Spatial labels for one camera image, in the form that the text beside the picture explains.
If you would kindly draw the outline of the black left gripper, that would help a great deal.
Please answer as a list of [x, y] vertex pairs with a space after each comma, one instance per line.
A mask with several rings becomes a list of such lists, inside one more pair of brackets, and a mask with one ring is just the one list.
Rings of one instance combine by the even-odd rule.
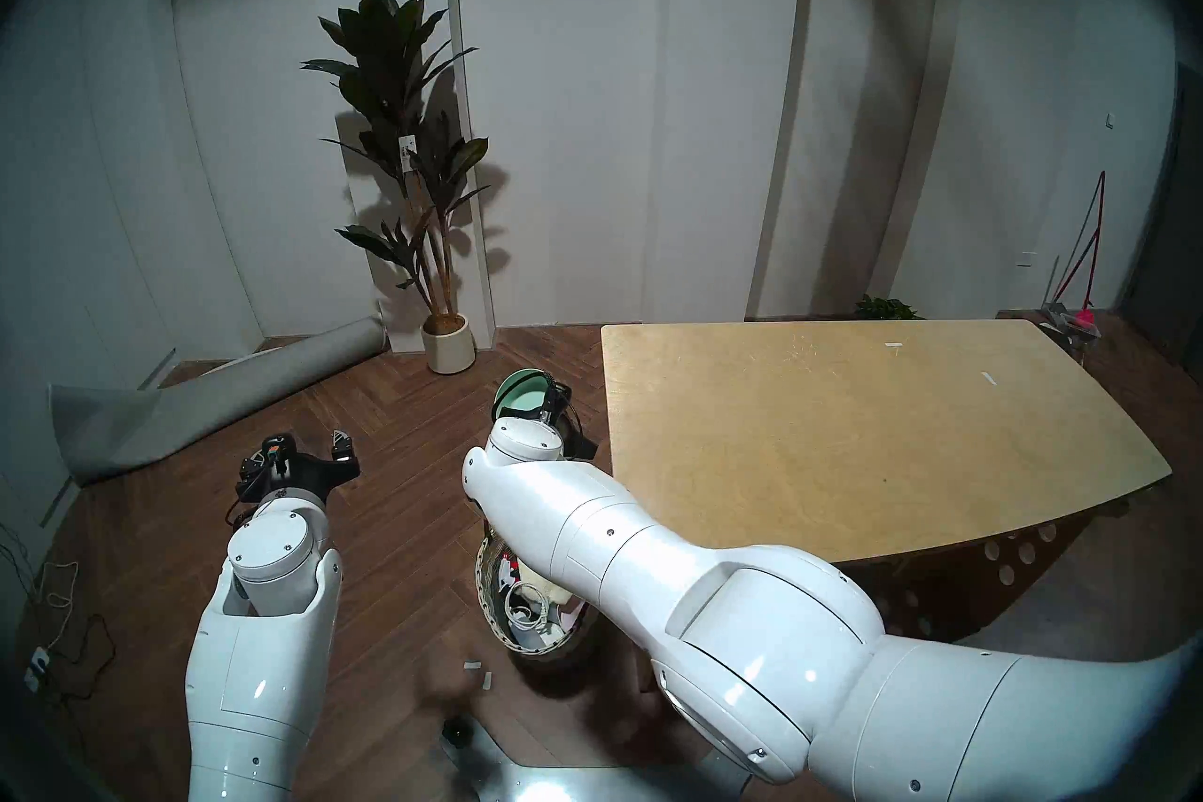
[[343, 430], [331, 435], [331, 458], [297, 448], [294, 435], [271, 435], [239, 465], [238, 500], [261, 504], [275, 492], [298, 488], [326, 504], [331, 492], [361, 475], [352, 438]]

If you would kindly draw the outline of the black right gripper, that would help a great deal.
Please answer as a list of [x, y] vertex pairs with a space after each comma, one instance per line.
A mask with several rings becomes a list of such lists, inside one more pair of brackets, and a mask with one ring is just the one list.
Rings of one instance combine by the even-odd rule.
[[585, 434], [582, 422], [571, 405], [571, 388], [559, 381], [547, 381], [543, 400], [543, 418], [555, 418], [552, 426], [561, 436], [563, 456], [570, 461], [593, 462], [598, 444]]

